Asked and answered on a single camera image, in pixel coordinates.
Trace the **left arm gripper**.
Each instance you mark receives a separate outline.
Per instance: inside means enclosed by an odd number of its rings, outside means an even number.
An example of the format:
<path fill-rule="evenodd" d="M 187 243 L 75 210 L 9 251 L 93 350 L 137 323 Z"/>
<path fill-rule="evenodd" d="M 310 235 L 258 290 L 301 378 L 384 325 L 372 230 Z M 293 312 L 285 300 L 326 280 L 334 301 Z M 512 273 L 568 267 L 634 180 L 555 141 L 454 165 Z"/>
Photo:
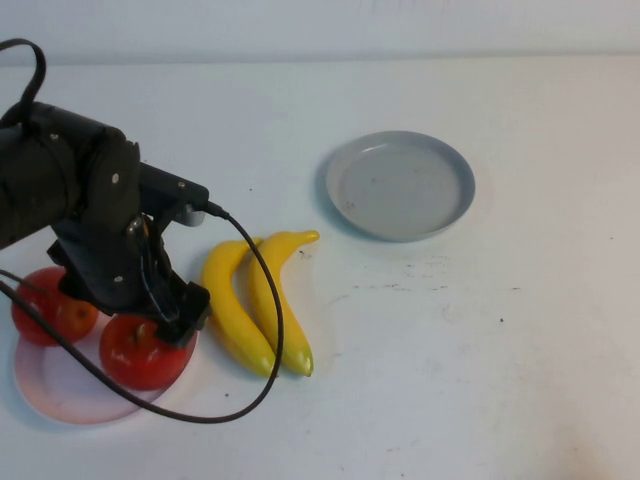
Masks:
<path fill-rule="evenodd" d="M 72 219 L 54 224 L 48 254 L 65 269 L 58 289 L 104 314 L 156 319 L 156 337 L 184 348 L 210 315 L 210 294 L 194 282 L 170 281 L 163 242 L 146 226 L 140 217 L 115 232 Z"/>

